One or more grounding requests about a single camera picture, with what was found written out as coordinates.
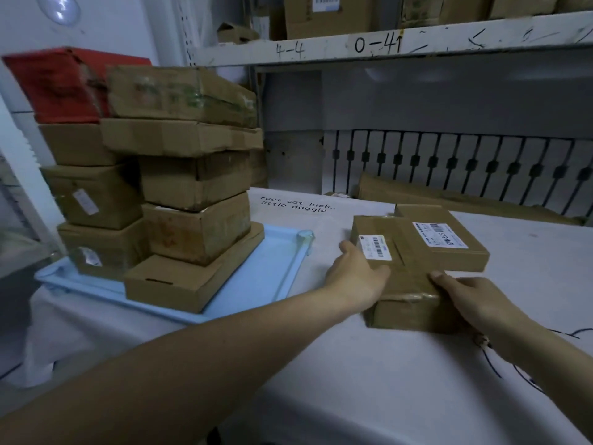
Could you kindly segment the person's left hand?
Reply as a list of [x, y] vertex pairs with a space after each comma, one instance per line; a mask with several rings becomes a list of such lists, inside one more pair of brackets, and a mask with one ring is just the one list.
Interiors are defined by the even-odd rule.
[[339, 249], [341, 255], [328, 269], [323, 288], [342, 301], [349, 313], [361, 313], [371, 308], [380, 299], [383, 291], [374, 293], [369, 289], [368, 272], [375, 268], [369, 264], [357, 246], [345, 240], [339, 243]]

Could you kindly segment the person's right hand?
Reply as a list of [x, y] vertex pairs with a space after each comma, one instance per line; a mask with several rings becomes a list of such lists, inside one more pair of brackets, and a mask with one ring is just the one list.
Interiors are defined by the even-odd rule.
[[488, 338], [496, 350], [509, 353], [516, 338], [534, 326], [490, 280], [484, 277], [460, 277], [464, 290], [448, 293], [463, 319]]

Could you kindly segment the brown taped parcel small label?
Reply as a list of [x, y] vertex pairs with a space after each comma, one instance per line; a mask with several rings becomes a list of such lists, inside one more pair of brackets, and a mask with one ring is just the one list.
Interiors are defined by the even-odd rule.
[[354, 216], [351, 241], [372, 269], [391, 270], [380, 298], [363, 313], [368, 328], [443, 335], [463, 326], [449, 295], [433, 284], [435, 258], [411, 221], [396, 216]]

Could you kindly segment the person's left forearm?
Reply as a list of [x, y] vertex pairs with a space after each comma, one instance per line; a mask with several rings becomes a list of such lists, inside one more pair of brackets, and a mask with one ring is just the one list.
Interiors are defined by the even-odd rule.
[[0, 419], [0, 445], [189, 445], [355, 312], [335, 287], [161, 336]]

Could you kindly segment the person's right forearm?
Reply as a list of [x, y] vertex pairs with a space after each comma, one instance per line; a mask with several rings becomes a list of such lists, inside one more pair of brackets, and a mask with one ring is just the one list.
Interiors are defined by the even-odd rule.
[[511, 328], [504, 355], [593, 445], [593, 357], [536, 322]]

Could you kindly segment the flat brown parcel large label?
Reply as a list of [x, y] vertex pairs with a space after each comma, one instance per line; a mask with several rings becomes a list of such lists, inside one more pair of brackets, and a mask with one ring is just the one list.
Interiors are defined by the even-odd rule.
[[481, 273], [490, 252], [449, 210], [439, 205], [397, 204], [406, 239], [439, 269]]

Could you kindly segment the long flat cardboard sheet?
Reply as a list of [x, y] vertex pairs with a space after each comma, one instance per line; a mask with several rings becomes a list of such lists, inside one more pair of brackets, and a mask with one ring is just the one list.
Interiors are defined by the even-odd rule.
[[450, 190], [433, 189], [397, 180], [386, 180], [374, 177], [367, 172], [361, 174], [356, 194], [360, 200], [394, 205], [431, 205], [468, 214], [499, 216], [552, 224], [577, 226], [585, 224], [585, 221], [581, 218], [562, 216], [542, 206], [523, 206], [507, 201], [494, 201]]

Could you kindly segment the white tablecloth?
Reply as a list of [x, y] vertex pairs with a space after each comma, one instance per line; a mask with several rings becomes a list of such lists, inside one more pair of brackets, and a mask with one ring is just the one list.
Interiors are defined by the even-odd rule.
[[[454, 213], [490, 252], [485, 276], [543, 326], [593, 353], [593, 228]], [[107, 346], [110, 354], [182, 323], [73, 291], [38, 289], [26, 338], [29, 380]], [[330, 329], [220, 427], [226, 443], [586, 445], [552, 401], [468, 336]]]

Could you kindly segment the black metal railing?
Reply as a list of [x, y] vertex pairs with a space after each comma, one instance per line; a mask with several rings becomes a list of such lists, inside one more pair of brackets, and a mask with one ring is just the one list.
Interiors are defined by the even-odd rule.
[[593, 224], [593, 138], [387, 129], [324, 131], [322, 192], [539, 207]]

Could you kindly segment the light blue plastic tray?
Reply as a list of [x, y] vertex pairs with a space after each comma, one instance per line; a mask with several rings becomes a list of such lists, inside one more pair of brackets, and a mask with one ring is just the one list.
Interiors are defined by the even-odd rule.
[[58, 290], [98, 299], [183, 324], [199, 324], [285, 299], [315, 239], [311, 230], [263, 224], [264, 238], [214, 295], [201, 313], [188, 313], [127, 299], [124, 284], [81, 275], [69, 258], [34, 274], [55, 294]]

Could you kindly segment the stack of brown cardboard boxes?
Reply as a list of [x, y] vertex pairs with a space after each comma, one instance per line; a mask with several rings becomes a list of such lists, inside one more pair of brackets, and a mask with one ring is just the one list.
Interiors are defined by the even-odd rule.
[[122, 282], [126, 304], [201, 314], [264, 239], [250, 155], [263, 149], [257, 96], [204, 67], [113, 66], [111, 166], [41, 173], [75, 267]]

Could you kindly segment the large carton with barcode label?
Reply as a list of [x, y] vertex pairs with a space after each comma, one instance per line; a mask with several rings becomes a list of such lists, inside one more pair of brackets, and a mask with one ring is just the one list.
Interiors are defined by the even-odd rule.
[[289, 40], [375, 31], [380, 0], [284, 0]]

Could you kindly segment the small open cardboard carton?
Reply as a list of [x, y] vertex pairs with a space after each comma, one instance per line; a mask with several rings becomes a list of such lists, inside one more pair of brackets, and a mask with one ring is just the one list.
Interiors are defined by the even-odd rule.
[[260, 34], [254, 29], [231, 22], [222, 22], [217, 29], [219, 44], [245, 44], [260, 39]]

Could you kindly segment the round white ceiling lamp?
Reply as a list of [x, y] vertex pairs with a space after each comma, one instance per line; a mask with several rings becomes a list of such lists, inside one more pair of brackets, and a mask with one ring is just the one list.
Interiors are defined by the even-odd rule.
[[81, 8], [76, 0], [36, 0], [41, 12], [53, 23], [74, 27], [81, 17]]

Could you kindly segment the white slanted shelf post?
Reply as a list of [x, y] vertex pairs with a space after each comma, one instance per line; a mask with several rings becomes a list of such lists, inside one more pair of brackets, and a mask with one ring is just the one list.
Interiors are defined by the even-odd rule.
[[41, 174], [42, 166], [53, 164], [32, 106], [0, 59], [0, 180], [32, 239], [65, 254], [57, 233], [64, 217]]

